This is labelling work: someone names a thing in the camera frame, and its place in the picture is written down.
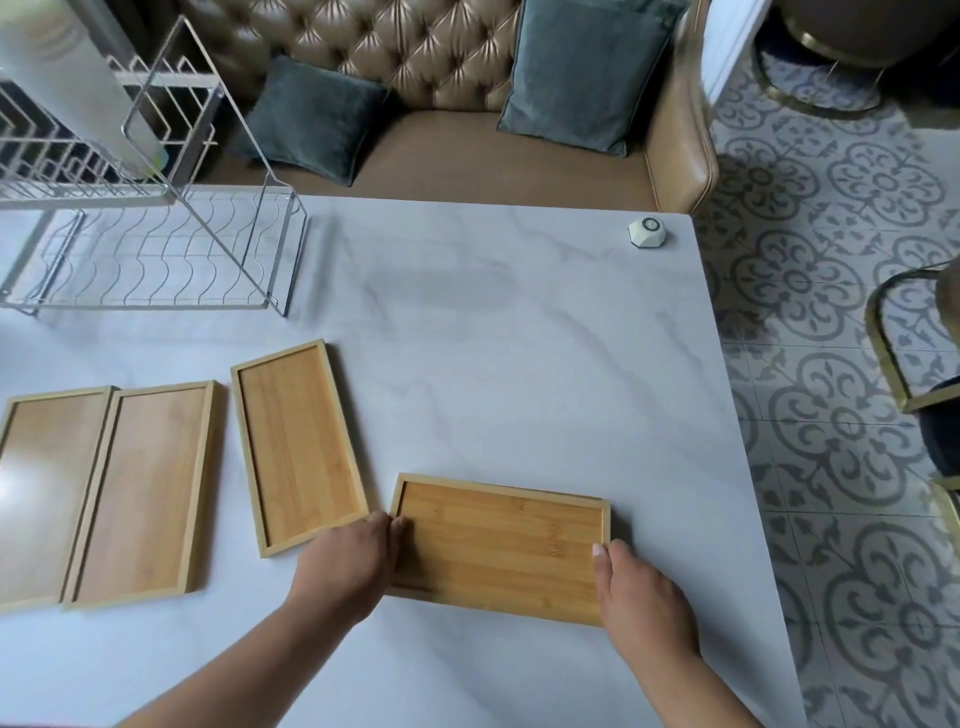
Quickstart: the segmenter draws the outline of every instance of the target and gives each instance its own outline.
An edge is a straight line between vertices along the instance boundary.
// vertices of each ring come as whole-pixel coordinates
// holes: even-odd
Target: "velvet cushion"
[[[624,137],[686,5],[524,0],[497,129],[626,157]]]
[[[247,125],[267,159],[296,164],[349,187],[360,147],[389,96],[384,85],[276,56]],[[259,158],[242,129],[230,151]]]

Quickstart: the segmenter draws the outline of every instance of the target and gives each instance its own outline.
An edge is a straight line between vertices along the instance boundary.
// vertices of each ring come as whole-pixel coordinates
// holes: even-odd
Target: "wooden tray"
[[[232,369],[260,556],[370,511],[324,341]]]
[[[7,400],[0,425],[0,611],[63,598],[112,391]]]
[[[412,522],[388,594],[600,625],[593,544],[610,502],[402,473],[392,516]]]
[[[70,565],[67,606],[195,588],[219,397],[215,381],[114,393]]]

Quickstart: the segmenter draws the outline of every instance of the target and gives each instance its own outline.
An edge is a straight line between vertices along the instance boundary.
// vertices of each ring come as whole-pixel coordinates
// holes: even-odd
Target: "floral tile pattern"
[[[871,92],[772,72],[838,108]],[[747,69],[712,133],[721,180],[695,224],[809,724],[960,728],[960,556],[864,327],[878,284],[960,255],[960,189],[896,107],[804,116]],[[915,392],[960,375],[926,281],[883,314]]]

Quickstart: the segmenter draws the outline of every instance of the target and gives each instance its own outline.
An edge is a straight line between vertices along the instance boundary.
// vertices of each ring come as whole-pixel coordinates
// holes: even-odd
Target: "bottle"
[[[0,68],[30,98],[132,180],[168,157],[65,0],[0,0]],[[140,148],[144,159],[131,140]]]

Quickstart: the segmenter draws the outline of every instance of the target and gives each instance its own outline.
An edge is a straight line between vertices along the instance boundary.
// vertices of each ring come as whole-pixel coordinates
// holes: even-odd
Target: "table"
[[[0,311],[0,396],[216,378],[322,337],[372,505],[399,472],[612,499],[686,591],[704,653],[769,726],[804,709],[689,218],[308,198],[287,320],[272,311]],[[0,617],[0,722],[103,725],[283,599],[257,554],[228,412],[205,589]],[[657,719],[604,632],[386,597],[285,726],[626,726]]]

